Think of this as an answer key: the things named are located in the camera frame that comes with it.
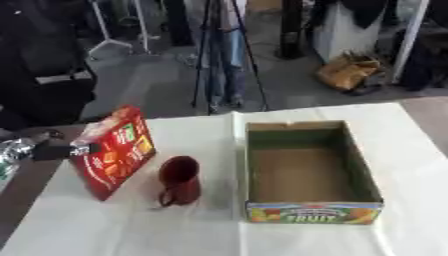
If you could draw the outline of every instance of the mug handle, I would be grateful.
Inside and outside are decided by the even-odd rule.
[[[165,208],[173,205],[173,203],[176,201],[176,197],[173,194],[173,189],[175,187],[166,188],[162,193],[159,195],[159,204]]]

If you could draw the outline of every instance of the robotic arm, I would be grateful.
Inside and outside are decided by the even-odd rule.
[[[65,159],[82,156],[101,150],[98,144],[82,146],[51,145],[53,139],[61,140],[64,134],[57,130],[47,130],[30,137],[12,136],[0,138],[0,181],[12,176],[20,167],[20,162],[31,158],[33,161]]]

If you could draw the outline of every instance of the white tablecloth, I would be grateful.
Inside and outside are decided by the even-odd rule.
[[[241,219],[244,123],[346,120],[385,208],[371,226],[251,224]],[[395,103],[148,121],[159,154],[107,202],[64,163],[0,255],[448,255],[448,160]],[[171,156],[201,165],[203,195],[151,210]]]

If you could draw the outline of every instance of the red cardboard box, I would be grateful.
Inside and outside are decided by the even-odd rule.
[[[88,125],[72,142],[88,143],[97,143],[101,151],[72,157],[71,162],[90,191],[102,201],[156,153],[140,110],[132,106],[123,106],[103,121]]]

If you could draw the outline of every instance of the gray carpet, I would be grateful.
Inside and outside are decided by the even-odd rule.
[[[282,61],[273,56],[279,22],[277,14],[254,15],[247,25],[271,110],[448,95],[447,89],[428,88],[410,93],[394,87],[359,97],[341,94],[315,79],[314,72],[321,63],[312,51],[305,50],[305,57],[293,61]],[[167,42],[162,40],[153,47],[163,48],[161,45],[166,46]],[[144,53],[128,56],[126,51],[117,48],[105,49],[103,57],[91,63],[99,76],[98,99],[85,108],[83,117],[104,114],[122,104],[140,107],[148,118],[205,115],[203,97],[197,109],[190,106],[195,70],[175,58],[178,53],[192,51],[191,48],[171,48],[163,49],[160,56]],[[258,88],[249,72],[246,77],[246,104],[242,111],[259,111]]]

